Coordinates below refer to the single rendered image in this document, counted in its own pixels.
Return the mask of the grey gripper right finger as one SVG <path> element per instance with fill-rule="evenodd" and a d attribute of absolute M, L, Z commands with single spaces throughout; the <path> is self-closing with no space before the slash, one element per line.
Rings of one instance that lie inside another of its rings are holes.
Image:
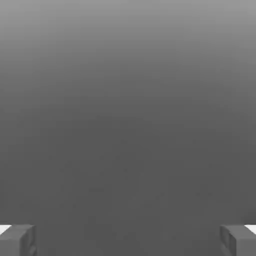
<path fill-rule="evenodd" d="M 223 256 L 256 256 L 256 224 L 221 225 Z"/>

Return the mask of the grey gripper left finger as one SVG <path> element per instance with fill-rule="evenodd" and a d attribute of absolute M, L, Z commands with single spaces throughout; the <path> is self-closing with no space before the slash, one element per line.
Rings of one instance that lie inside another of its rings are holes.
<path fill-rule="evenodd" d="M 36 226 L 0 224 L 0 256 L 37 256 Z"/>

